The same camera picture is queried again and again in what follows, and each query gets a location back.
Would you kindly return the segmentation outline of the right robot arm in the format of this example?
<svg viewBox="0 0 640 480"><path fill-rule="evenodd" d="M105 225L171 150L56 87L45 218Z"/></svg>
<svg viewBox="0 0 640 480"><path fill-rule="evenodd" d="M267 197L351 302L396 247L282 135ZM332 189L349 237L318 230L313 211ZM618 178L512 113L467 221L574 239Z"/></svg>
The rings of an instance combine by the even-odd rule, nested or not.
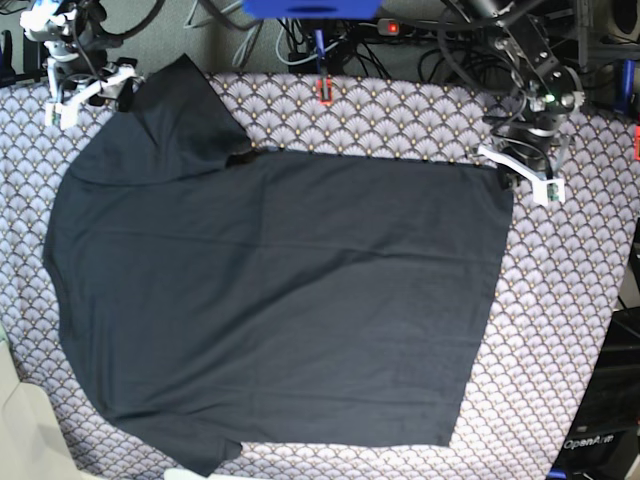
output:
<svg viewBox="0 0 640 480"><path fill-rule="evenodd" d="M46 116L52 123L71 119L85 103L114 101L120 111L128 108L139 79L137 62L108 59L108 51L124 40L102 27L105 20L98 1L35 1L21 13L25 37L48 51Z"/></svg>

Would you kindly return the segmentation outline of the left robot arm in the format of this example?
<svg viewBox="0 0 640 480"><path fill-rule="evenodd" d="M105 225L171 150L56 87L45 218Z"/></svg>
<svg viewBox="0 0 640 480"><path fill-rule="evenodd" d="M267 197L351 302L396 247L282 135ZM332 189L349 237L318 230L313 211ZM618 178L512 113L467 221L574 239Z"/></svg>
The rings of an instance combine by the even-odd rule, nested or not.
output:
<svg viewBox="0 0 640 480"><path fill-rule="evenodd" d="M488 29L486 46L506 63L520 103L504 117L485 118L505 188L526 179L553 199L560 193L559 167L549 150L560 126L584 102L578 74L553 53L546 32L532 11L538 1L452 1L448 12L461 26Z"/></svg>

